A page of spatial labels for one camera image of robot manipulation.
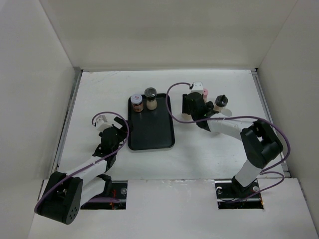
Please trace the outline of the yellow-cap spice bottle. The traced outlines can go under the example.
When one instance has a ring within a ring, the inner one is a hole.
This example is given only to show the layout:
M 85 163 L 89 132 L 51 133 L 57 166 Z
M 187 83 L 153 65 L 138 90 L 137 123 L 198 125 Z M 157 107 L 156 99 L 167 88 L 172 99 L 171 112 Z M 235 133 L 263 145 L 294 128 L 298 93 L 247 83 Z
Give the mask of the yellow-cap spice bottle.
M 190 118 L 191 118 L 191 115 L 185 114 L 185 113 L 182 113 L 181 116 L 182 116 L 184 119 L 190 119 Z

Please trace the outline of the red-label white-lid jar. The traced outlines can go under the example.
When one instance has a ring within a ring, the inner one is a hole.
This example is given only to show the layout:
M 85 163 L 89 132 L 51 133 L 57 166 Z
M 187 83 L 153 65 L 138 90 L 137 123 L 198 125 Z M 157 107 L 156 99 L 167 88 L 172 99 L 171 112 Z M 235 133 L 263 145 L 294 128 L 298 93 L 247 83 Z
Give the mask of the red-label white-lid jar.
M 143 97 L 140 94 L 133 94 L 130 97 L 132 108 L 135 112 L 140 113 L 144 109 Z

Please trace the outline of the clear-lid pepper grinder bottle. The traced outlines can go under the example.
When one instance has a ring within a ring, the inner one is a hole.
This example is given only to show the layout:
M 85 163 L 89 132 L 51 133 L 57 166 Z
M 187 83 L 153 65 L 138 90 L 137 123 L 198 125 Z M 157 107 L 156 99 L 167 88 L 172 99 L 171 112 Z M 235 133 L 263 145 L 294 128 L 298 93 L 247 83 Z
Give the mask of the clear-lid pepper grinder bottle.
M 145 89 L 144 95 L 146 97 L 146 104 L 148 110 L 155 110 L 157 108 L 157 91 L 153 87 L 148 87 Z

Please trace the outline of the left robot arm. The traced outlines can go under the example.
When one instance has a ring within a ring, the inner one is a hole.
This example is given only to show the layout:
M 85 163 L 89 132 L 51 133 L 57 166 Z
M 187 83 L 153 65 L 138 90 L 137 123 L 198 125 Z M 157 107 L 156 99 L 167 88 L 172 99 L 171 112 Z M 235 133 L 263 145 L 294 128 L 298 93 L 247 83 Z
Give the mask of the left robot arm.
M 105 173 L 116 161 L 118 151 L 125 145 L 133 130 L 130 120 L 117 115 L 109 125 L 98 117 L 94 126 L 99 131 L 100 144 L 92 157 L 68 172 L 54 172 L 49 177 L 42 197 L 34 208 L 40 216 L 69 225 L 86 204 L 120 204 L 112 188 L 112 178 Z

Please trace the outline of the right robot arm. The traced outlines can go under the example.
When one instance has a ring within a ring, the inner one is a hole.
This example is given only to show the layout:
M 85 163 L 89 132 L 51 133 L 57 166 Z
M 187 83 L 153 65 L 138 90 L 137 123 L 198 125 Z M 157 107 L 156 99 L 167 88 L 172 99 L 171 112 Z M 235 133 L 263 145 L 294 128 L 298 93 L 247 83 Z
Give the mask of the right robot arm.
M 257 176 L 282 151 L 283 145 L 271 126 L 262 119 L 243 121 L 238 119 L 213 119 L 217 113 L 212 102 L 205 102 L 198 92 L 182 95 L 182 112 L 191 116 L 196 125 L 209 132 L 221 133 L 242 142 L 246 161 L 232 178 L 231 191 L 243 197 Z

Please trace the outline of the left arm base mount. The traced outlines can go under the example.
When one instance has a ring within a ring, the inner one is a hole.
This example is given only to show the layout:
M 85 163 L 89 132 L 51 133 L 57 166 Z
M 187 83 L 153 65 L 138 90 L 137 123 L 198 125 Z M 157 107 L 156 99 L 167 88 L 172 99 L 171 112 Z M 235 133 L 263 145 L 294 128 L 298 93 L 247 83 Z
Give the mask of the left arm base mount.
M 82 191 L 81 210 L 125 210 L 127 181 L 113 181 L 106 174 L 95 177 Z

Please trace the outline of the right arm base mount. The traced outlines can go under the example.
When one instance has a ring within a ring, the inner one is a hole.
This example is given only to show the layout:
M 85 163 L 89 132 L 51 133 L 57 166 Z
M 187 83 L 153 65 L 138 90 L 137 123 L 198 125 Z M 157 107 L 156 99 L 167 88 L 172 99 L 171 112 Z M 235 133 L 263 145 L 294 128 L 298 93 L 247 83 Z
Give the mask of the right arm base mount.
M 260 190 L 257 179 L 244 191 L 235 189 L 231 180 L 216 180 L 215 191 L 217 206 L 220 210 L 258 209 L 263 210 L 264 205 L 260 194 L 248 196 Z

